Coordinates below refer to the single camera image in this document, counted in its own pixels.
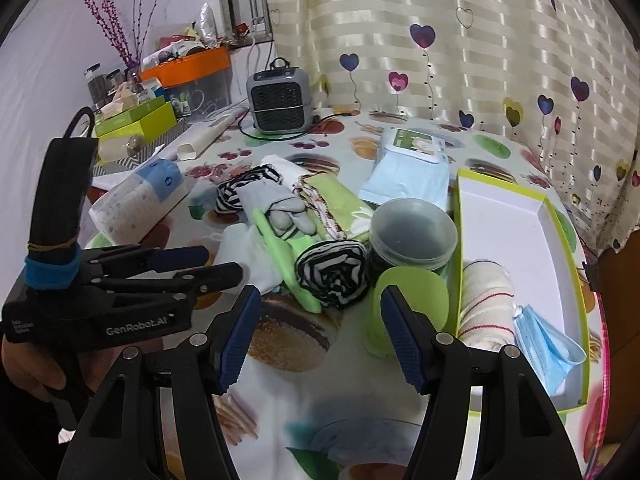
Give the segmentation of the left hand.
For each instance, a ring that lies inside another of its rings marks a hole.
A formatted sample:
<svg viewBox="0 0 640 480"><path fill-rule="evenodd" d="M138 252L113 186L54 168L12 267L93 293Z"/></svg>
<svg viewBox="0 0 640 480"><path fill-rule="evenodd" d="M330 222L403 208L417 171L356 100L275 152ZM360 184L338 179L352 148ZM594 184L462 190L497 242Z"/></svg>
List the left hand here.
<svg viewBox="0 0 640 480"><path fill-rule="evenodd" d="M86 385L96 392L106 374L122 353L125 346L95 352L81 353L78 356L82 377ZM65 375L55 360L37 349L33 344L12 344L2 337L2 365L9 380L35 398L49 402L47 388L62 390L65 387Z"/></svg>

